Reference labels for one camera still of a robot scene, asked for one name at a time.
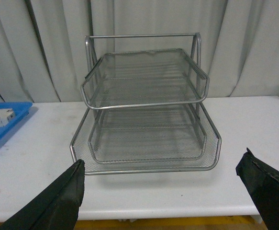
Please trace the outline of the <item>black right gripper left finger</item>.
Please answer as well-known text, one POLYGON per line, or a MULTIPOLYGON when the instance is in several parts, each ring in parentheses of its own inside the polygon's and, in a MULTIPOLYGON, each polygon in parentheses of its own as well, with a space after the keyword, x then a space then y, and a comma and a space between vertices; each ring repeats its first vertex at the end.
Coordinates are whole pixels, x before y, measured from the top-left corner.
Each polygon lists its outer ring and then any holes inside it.
POLYGON ((85 190, 85 163, 76 161, 45 190, 0 225, 0 230, 72 230, 85 190))

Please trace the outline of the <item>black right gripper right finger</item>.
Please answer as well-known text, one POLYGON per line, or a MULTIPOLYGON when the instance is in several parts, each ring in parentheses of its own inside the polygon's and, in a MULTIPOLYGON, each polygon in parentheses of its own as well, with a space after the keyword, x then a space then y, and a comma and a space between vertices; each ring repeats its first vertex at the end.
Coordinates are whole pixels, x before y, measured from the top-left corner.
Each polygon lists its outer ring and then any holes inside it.
POLYGON ((279 171, 246 149, 235 168, 267 229, 279 230, 279 171))

